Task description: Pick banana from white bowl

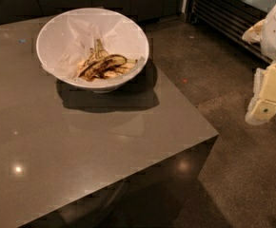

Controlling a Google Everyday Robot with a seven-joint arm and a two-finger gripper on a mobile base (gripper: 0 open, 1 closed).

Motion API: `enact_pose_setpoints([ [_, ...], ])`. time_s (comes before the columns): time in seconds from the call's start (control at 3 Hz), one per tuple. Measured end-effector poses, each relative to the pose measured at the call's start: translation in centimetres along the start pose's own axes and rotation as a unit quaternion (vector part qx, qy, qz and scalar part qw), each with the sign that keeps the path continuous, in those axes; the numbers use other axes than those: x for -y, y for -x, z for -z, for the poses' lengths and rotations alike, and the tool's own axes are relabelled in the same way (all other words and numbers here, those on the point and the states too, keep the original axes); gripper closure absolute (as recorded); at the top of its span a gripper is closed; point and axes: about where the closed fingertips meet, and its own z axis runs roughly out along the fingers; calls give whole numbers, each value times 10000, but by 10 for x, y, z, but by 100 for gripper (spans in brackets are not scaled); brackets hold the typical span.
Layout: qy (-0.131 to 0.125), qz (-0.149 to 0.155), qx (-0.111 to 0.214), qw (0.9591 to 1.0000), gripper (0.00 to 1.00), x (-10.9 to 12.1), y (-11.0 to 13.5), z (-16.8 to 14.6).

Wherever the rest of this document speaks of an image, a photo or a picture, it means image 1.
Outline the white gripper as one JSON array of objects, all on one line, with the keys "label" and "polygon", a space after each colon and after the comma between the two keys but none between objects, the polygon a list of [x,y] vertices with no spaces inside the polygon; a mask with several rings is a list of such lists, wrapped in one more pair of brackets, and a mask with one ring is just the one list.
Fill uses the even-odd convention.
[{"label": "white gripper", "polygon": [[[242,39],[248,43],[259,43],[262,54],[276,60],[276,4],[265,19],[245,31]],[[275,115],[276,61],[273,61],[266,69],[256,69],[253,97],[247,108],[246,122],[252,125],[265,124]]]}]

